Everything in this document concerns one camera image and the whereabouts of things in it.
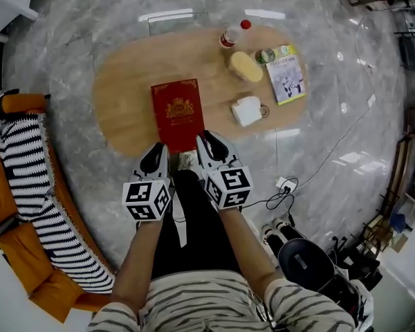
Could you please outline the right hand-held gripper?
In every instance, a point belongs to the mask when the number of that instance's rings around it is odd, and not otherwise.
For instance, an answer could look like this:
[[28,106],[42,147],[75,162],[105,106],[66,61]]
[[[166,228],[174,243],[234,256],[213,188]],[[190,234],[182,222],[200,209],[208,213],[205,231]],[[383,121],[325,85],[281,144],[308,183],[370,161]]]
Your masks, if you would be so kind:
[[[212,160],[232,162],[237,159],[233,144],[213,131],[196,136],[196,151],[202,168],[211,168]],[[203,170],[202,175],[205,193],[218,210],[243,207],[253,190],[250,170],[240,162]]]

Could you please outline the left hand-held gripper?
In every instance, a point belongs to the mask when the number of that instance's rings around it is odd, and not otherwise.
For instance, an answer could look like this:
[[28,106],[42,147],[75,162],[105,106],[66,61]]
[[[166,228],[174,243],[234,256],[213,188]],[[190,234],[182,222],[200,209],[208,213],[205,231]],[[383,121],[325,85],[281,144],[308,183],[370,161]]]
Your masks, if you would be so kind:
[[169,149],[166,144],[153,145],[142,157],[139,168],[143,173],[153,173],[158,169],[159,179],[151,176],[132,174],[123,184],[122,205],[135,221],[160,221],[167,210],[169,193]]

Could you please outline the red book with gold crest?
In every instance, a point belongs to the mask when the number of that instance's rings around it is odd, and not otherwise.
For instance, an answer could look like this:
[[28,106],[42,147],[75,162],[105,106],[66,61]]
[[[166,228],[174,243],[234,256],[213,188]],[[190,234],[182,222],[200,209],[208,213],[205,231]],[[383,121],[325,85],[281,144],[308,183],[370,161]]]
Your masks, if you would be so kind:
[[160,141],[171,154],[196,149],[196,136],[204,129],[196,79],[153,85],[151,97]]

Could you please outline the orange sofa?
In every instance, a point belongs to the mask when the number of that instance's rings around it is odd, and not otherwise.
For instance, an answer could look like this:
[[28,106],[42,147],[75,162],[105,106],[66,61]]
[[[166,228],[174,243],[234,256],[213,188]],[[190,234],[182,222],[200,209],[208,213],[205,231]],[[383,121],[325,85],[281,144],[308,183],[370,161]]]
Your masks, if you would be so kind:
[[1,159],[0,253],[22,284],[27,298],[58,322],[64,322],[74,308],[95,313],[109,302],[111,293],[87,293],[52,265],[33,225],[19,218]]

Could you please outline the person's right forearm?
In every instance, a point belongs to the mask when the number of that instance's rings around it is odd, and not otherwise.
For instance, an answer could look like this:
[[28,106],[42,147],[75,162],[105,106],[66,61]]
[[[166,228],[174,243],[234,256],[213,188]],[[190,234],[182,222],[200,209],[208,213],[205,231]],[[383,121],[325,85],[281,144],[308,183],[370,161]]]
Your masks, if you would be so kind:
[[264,300],[270,283],[281,279],[268,253],[257,240],[237,208],[219,211],[219,217],[232,246],[242,275],[257,297]]

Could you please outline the person's left forearm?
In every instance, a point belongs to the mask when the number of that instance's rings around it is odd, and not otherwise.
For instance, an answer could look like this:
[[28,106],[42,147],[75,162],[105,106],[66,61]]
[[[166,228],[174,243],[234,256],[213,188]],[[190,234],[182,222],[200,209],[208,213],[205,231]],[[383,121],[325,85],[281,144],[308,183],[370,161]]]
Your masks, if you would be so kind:
[[146,302],[162,226],[162,221],[140,224],[113,285],[111,301],[128,306],[134,313]]

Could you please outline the wooden coffee table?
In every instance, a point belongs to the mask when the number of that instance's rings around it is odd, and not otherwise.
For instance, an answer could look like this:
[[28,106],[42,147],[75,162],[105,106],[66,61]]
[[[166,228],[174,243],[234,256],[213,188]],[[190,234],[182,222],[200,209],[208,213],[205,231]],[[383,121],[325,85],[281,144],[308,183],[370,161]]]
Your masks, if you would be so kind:
[[[276,105],[268,75],[245,82],[228,68],[233,49],[221,47],[223,32],[211,27],[154,35],[106,57],[95,74],[93,103],[100,130],[117,152],[135,158],[158,142],[151,87],[166,82],[197,80],[205,127],[229,140],[281,129],[300,118],[310,95]],[[256,95],[270,113],[241,127],[231,106],[247,95]]]

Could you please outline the person's right shoe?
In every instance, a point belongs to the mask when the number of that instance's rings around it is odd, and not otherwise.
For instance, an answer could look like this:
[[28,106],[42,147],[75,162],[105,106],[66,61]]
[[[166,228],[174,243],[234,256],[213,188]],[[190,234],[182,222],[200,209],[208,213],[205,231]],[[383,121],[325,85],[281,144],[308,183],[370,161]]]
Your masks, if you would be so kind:
[[186,151],[178,155],[178,171],[191,170],[194,171],[198,165],[198,157],[196,151]]

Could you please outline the person's black trousers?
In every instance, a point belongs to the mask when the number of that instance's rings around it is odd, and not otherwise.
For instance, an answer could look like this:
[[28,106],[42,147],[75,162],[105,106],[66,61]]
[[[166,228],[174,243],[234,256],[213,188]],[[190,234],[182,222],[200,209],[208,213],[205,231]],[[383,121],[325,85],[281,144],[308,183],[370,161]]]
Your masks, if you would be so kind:
[[185,215],[187,244],[181,247],[172,214],[165,214],[151,278],[198,270],[241,273],[220,216],[210,204],[197,174],[179,170],[173,180]]

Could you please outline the white green magazine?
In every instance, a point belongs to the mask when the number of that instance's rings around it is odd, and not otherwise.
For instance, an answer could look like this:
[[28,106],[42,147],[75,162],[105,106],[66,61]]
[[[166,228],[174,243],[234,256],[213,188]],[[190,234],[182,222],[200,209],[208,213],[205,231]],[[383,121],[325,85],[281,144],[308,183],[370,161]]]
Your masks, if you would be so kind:
[[296,54],[280,57],[266,65],[277,105],[307,95],[304,76]]

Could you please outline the green tin can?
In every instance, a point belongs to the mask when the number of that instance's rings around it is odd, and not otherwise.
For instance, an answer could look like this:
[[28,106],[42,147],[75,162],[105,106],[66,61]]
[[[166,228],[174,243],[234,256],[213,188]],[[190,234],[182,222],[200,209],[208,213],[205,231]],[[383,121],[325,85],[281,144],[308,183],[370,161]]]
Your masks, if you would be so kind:
[[276,56],[276,52],[272,48],[264,48],[254,54],[254,59],[259,65],[264,65],[273,62]]

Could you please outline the plastic bottle with red cap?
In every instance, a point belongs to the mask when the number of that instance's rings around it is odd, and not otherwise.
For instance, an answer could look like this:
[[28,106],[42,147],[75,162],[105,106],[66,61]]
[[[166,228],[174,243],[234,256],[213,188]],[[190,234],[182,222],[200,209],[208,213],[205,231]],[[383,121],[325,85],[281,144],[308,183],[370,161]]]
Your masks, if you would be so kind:
[[224,48],[232,48],[243,39],[246,31],[250,29],[252,23],[244,19],[238,25],[230,26],[222,33],[220,37],[220,45]]

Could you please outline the yellow green packet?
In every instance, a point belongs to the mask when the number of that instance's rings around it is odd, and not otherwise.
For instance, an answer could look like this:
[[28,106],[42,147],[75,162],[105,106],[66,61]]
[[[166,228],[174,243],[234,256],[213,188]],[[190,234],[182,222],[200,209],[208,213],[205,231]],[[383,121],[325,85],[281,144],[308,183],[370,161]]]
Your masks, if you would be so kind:
[[276,57],[284,57],[287,55],[294,55],[297,53],[296,48],[294,45],[281,45],[273,49],[275,52]]

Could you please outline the black rolling stool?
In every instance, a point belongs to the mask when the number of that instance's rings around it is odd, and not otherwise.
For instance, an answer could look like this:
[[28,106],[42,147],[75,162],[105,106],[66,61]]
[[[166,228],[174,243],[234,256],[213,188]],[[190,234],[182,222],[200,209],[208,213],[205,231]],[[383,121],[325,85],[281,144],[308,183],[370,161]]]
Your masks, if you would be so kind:
[[281,219],[264,225],[261,234],[287,280],[332,299],[352,316],[356,332],[372,330],[374,299],[360,280],[350,280],[347,270]]

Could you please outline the person's striped shirt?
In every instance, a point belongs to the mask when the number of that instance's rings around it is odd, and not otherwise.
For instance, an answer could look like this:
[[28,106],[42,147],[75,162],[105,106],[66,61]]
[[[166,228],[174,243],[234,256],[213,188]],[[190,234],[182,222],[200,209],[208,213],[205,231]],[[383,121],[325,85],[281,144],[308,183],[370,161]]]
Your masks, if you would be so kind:
[[[274,323],[290,332],[355,332],[353,318],[334,301],[284,278],[269,283],[264,304]],[[226,270],[172,274],[151,282],[138,313],[113,302],[87,332],[273,332],[240,274]]]

